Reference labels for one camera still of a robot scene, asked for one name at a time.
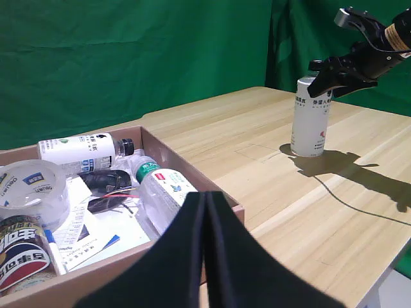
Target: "red wire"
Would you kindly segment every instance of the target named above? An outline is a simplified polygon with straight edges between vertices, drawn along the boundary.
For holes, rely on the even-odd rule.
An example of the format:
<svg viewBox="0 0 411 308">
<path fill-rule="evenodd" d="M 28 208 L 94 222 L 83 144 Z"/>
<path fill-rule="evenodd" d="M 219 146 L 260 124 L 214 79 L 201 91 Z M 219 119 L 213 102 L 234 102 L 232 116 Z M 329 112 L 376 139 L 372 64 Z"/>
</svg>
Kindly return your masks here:
<svg viewBox="0 0 411 308">
<path fill-rule="evenodd" d="M 111 198 L 111 197 L 129 197 L 129 198 L 140 198 L 134 194 L 106 194 L 102 198 Z"/>
</svg>

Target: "white cylindrical bottle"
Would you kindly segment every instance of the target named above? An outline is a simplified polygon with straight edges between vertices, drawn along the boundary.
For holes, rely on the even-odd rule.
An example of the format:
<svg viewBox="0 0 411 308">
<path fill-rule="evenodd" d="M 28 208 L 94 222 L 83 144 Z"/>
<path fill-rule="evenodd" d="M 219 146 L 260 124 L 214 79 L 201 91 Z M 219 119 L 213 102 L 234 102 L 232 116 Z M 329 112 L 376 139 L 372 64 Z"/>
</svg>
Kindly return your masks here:
<svg viewBox="0 0 411 308">
<path fill-rule="evenodd" d="M 132 139 L 112 138 L 109 133 L 43 140 L 37 144 L 39 159 L 61 165 L 67 176 L 107 169 L 118 157 L 132 155 Z"/>
<path fill-rule="evenodd" d="M 315 75 L 305 76 L 297 82 L 291 150 L 302 157 L 320 156 L 326 141 L 332 91 L 311 98 L 307 88 Z"/>
<path fill-rule="evenodd" d="M 162 169 L 148 156 L 133 157 L 132 172 L 140 183 L 143 208 L 159 234 L 162 234 L 181 208 L 186 195 L 197 190 L 178 171 Z"/>
</svg>

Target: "black object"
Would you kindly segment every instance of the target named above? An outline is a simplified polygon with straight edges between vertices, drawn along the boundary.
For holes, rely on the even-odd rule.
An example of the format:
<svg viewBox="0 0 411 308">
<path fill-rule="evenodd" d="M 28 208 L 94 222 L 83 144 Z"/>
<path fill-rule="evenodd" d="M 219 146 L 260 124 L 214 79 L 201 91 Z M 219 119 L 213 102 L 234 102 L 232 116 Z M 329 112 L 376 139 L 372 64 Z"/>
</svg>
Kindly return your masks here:
<svg viewBox="0 0 411 308">
<path fill-rule="evenodd" d="M 107 194 L 131 186 L 131 177 L 123 170 L 96 170 L 80 173 L 79 176 L 91 191 L 97 191 L 100 194 Z M 104 212 L 118 207 L 126 199 L 127 197 L 93 199 L 89 201 L 87 209 L 93 214 Z"/>
<path fill-rule="evenodd" d="M 133 142 L 133 140 L 127 138 L 127 139 L 122 139 L 121 141 L 123 141 L 125 155 L 126 156 L 133 155 L 134 154 L 134 142 Z"/>
<path fill-rule="evenodd" d="M 354 43 L 345 56 L 331 56 L 320 64 L 318 60 L 311 61 L 309 69 L 319 72 L 308 87 L 312 98 L 332 89 L 334 97 L 338 98 L 376 87 L 381 75 L 405 60 L 401 54 L 411 52 L 411 49 L 401 48 L 411 46 L 410 9 L 397 15 L 388 28 L 367 11 L 359 12 L 352 7 L 341 8 L 335 22 L 343 28 L 359 30 L 366 42 Z"/>
<path fill-rule="evenodd" d="M 198 307 L 203 252 L 212 308 L 344 307 L 273 259 L 222 192 L 189 193 L 143 258 L 75 307 Z"/>
</svg>

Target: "green backdrop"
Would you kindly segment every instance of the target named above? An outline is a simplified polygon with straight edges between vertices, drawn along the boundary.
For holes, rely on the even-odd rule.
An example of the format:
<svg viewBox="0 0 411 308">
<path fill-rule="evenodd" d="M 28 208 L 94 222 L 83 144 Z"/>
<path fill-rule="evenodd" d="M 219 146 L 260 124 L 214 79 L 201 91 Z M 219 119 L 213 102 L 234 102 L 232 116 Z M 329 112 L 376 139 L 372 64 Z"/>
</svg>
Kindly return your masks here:
<svg viewBox="0 0 411 308">
<path fill-rule="evenodd" d="M 264 85 L 271 0 L 0 0 L 0 149 Z"/>
<path fill-rule="evenodd" d="M 333 23 L 349 5 L 388 25 L 409 3 L 0 0 L 0 149 L 256 85 L 294 91 L 311 59 L 362 39 Z M 411 115 L 410 68 L 341 101 Z"/>
</svg>

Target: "robotic arm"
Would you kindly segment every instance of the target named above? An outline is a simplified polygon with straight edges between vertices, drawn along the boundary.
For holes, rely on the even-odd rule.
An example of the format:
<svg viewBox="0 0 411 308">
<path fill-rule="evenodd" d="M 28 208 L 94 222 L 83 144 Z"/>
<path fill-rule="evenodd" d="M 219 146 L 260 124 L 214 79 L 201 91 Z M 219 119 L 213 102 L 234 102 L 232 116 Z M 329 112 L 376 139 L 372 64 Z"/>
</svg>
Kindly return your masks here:
<svg viewBox="0 0 411 308">
<path fill-rule="evenodd" d="M 312 98 L 329 90 L 334 97 L 376 87 L 378 78 L 411 56 L 411 10 L 397 15 L 385 27 L 367 11 L 341 8 L 334 22 L 347 29 L 361 31 L 366 42 L 355 42 L 345 56 L 310 62 L 309 69 L 318 76 L 308 87 Z"/>
</svg>

